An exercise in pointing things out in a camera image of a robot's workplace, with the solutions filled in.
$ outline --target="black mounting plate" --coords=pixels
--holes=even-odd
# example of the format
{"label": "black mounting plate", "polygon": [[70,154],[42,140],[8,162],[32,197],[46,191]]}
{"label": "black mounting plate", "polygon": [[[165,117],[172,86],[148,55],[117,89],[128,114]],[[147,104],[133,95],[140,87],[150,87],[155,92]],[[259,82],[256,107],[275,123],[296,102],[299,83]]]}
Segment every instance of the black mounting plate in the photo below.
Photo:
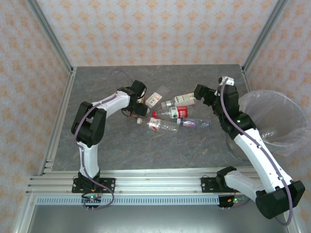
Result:
{"label": "black mounting plate", "polygon": [[[109,188],[113,193],[115,192],[116,178],[100,178],[99,183]],[[73,185],[72,185],[71,192],[72,193],[110,193],[107,189],[103,189],[101,187],[97,187],[95,191],[92,191],[91,188],[84,190],[82,188],[79,178],[73,179]]]}
{"label": "black mounting plate", "polygon": [[202,193],[234,193],[232,188],[220,189],[215,177],[202,177],[201,188]]}

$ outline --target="plastic bag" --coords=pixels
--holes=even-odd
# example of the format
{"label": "plastic bag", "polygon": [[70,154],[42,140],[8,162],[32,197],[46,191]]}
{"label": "plastic bag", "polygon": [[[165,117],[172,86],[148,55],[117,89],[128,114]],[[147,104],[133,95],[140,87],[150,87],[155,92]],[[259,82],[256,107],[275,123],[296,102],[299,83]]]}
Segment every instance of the plastic bag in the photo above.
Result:
{"label": "plastic bag", "polygon": [[311,140],[311,126],[299,105],[286,95],[268,90],[252,91],[239,99],[240,110],[248,114],[271,153],[292,154]]}

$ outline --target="patterned wallpaper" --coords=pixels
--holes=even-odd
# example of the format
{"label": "patterned wallpaper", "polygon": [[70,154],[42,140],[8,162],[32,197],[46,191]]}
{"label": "patterned wallpaper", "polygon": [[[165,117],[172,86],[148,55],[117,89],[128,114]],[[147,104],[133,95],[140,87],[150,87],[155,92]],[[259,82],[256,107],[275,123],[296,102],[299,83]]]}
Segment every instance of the patterned wallpaper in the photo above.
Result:
{"label": "patterned wallpaper", "polygon": [[277,0],[38,0],[73,66],[243,64]]}
{"label": "patterned wallpaper", "polygon": [[[253,90],[285,93],[300,104],[311,120],[311,4],[291,0],[247,73]],[[300,217],[311,229],[311,145],[283,159],[288,173],[306,186]]]}
{"label": "patterned wallpaper", "polygon": [[10,233],[46,152],[67,72],[25,0],[1,0],[0,41],[0,232]]}

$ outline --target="trash bin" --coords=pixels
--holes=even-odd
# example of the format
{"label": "trash bin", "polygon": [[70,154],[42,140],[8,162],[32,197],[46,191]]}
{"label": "trash bin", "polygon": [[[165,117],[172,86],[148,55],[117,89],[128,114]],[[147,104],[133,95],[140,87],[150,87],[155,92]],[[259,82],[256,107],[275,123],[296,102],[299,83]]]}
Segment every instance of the trash bin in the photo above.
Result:
{"label": "trash bin", "polygon": [[[311,126],[302,108],[286,95],[269,90],[252,91],[239,99],[240,110],[257,126],[272,154],[288,156],[311,140]],[[228,136],[231,152],[248,161],[242,149]]]}

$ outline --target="gray marble surface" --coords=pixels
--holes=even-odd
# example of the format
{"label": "gray marble surface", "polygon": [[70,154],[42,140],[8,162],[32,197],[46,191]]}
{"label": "gray marble surface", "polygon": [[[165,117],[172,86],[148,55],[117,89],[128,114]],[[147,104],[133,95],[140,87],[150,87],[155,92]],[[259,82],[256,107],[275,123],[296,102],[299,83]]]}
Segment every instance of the gray marble surface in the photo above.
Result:
{"label": "gray marble surface", "polygon": [[[128,66],[79,67],[73,83],[62,128],[54,171],[80,168],[79,150],[70,132],[72,122],[83,101],[94,102],[111,95],[116,88],[130,86],[122,73],[108,73],[121,69],[133,79],[147,86],[150,96],[161,85],[172,95],[193,92],[197,84],[217,88],[220,76],[235,79],[240,96],[247,90],[239,65],[182,65],[182,66]],[[125,117],[120,111],[106,120],[105,132],[98,147],[100,169],[158,169],[216,166],[250,166],[231,154],[217,117],[202,102],[194,106],[194,117],[211,119],[210,129],[183,127],[177,133],[148,130]]]}

